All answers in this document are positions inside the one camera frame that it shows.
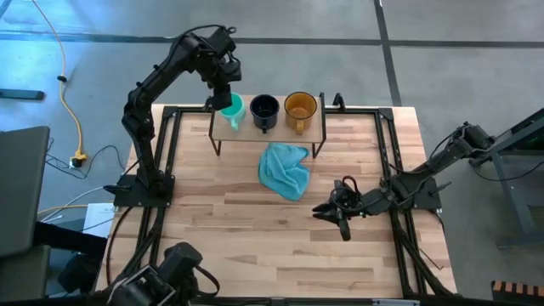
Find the black hex key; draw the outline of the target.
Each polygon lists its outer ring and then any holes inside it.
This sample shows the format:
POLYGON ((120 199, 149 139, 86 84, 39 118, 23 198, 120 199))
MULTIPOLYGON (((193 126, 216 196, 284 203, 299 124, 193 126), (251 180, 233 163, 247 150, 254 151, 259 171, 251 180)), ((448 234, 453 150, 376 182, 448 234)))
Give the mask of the black hex key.
POLYGON ((424 257, 437 269, 442 270, 445 266, 444 265, 438 265, 437 262, 435 262, 423 249, 419 248, 419 252, 424 255, 424 257))

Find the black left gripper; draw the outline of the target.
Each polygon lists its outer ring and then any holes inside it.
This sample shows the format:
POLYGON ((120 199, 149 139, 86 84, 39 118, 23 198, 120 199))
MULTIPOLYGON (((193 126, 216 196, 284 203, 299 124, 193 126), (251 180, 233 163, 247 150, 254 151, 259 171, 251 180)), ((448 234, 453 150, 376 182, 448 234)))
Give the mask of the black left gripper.
POLYGON ((236 60, 220 61, 212 77, 207 81, 213 89, 211 107, 221 111, 232 106, 230 84, 241 80, 241 63, 236 60))

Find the orange black striped block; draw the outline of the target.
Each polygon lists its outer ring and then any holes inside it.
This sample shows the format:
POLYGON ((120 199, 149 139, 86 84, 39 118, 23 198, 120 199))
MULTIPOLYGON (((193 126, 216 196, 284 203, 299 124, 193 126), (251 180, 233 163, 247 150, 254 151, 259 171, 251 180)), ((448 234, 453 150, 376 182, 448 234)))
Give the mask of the orange black striped block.
POLYGON ((494 301, 544 306, 544 286, 493 280, 490 287, 494 301))

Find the black metal table frame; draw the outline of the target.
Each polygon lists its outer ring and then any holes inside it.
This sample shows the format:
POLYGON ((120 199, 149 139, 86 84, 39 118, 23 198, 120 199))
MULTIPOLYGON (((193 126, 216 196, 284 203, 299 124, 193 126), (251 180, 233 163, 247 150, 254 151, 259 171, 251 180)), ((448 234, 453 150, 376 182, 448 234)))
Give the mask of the black metal table frame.
POLYGON ((326 108, 320 152, 304 161, 309 187, 288 201, 258 181, 262 142, 232 142, 215 150, 216 120, 196 105, 154 105, 164 138, 161 165, 175 178, 159 247, 190 243, 212 279, 202 290, 223 297, 397 298, 400 272, 390 217, 354 218, 351 239, 316 219, 335 180, 352 176, 363 191, 377 187, 391 162, 411 169, 426 156, 411 107, 326 108))

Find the blue cloth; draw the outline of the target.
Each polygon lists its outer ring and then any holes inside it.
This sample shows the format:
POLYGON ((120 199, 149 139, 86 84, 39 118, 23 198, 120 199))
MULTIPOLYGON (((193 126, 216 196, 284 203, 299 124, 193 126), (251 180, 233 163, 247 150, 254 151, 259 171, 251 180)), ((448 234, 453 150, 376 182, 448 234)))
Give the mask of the blue cloth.
POLYGON ((269 143, 259 159, 259 182, 289 201, 298 201, 309 185, 310 171, 302 164, 308 156, 304 147, 269 143))

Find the teal mug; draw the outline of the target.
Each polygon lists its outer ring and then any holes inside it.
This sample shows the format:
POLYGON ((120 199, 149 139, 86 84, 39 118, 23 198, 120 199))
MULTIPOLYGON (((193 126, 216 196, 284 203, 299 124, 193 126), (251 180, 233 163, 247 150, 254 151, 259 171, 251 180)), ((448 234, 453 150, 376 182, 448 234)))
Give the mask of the teal mug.
POLYGON ((246 107, 243 98, 238 93, 231 93, 232 105, 222 109, 219 113, 230 124, 230 127, 238 131, 240 123, 246 115, 246 107))

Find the black mug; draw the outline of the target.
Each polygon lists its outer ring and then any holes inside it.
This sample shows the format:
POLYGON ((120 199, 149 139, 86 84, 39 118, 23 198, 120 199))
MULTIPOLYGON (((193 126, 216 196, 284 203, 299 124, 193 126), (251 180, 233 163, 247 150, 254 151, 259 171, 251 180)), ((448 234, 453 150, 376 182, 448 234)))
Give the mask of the black mug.
POLYGON ((279 110, 279 101, 268 94, 260 94, 250 103, 253 123, 264 134, 275 127, 279 110))

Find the dark grey box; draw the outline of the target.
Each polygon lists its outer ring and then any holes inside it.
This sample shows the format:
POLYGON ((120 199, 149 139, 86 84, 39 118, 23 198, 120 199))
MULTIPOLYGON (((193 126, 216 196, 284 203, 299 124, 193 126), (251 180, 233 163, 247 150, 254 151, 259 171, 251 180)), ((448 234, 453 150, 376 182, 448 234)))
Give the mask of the dark grey box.
POLYGON ((0 302, 44 298, 51 248, 36 246, 23 254, 0 258, 0 302))

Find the amber glass mug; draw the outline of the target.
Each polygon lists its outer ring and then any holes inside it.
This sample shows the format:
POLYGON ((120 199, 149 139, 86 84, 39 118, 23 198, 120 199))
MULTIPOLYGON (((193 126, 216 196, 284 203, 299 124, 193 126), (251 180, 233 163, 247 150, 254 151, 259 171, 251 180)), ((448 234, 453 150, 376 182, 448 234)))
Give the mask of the amber glass mug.
POLYGON ((296 134, 302 135, 311 125, 317 106, 317 101, 311 94, 291 93, 284 102, 286 125, 296 134))

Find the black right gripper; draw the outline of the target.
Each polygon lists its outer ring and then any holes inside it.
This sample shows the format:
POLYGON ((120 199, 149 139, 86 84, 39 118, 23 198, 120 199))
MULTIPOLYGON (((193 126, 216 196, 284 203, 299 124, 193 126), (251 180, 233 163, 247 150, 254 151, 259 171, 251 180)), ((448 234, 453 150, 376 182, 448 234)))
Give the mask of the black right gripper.
POLYGON ((344 241, 351 240, 349 220, 353 217, 364 218, 362 194, 352 176, 344 176, 334 181, 331 203, 322 203, 312 209, 313 217, 337 224, 344 241))

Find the yellow plug with adapter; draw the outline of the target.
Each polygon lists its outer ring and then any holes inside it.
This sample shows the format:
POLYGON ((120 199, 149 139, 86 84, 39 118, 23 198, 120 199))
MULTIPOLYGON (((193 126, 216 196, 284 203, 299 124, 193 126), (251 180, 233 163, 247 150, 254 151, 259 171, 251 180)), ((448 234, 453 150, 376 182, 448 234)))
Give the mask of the yellow plug with adapter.
POLYGON ((80 150, 77 150, 75 152, 75 155, 70 159, 69 165, 71 168, 79 168, 87 159, 87 154, 82 153, 80 150))

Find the black beam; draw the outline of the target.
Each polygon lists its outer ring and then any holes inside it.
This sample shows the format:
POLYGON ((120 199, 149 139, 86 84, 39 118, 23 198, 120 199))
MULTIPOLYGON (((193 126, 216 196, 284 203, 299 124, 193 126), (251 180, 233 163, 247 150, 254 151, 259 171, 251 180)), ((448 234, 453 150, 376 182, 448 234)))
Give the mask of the black beam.
POLYGON ((54 224, 36 222, 32 245, 47 245, 52 248, 80 252, 92 256, 102 256, 107 244, 104 237, 85 234, 61 228, 54 224))

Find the black flat floor bar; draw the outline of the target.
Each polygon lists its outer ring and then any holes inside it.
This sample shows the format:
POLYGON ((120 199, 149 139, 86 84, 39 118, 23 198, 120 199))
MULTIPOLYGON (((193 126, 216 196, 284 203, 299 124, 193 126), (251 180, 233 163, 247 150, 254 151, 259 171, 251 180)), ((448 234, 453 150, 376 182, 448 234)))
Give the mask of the black flat floor bar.
POLYGON ((45 93, 38 90, 0 88, 0 99, 43 100, 45 93))

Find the silver metal bracket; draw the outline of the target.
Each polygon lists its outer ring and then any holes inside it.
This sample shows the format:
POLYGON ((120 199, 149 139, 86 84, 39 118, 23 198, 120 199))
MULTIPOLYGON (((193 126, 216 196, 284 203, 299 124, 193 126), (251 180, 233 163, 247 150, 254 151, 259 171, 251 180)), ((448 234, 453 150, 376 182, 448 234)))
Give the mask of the silver metal bracket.
POLYGON ((417 300, 376 298, 371 302, 372 306, 421 306, 417 300))

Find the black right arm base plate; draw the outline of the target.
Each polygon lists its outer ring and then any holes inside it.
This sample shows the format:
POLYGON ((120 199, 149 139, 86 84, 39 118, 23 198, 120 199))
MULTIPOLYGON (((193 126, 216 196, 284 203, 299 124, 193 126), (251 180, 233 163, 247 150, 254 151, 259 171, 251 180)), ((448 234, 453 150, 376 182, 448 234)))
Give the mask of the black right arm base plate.
POLYGON ((412 209, 440 210, 439 193, 451 181, 437 185, 434 177, 424 179, 395 176, 382 185, 393 195, 393 204, 402 212, 412 209))

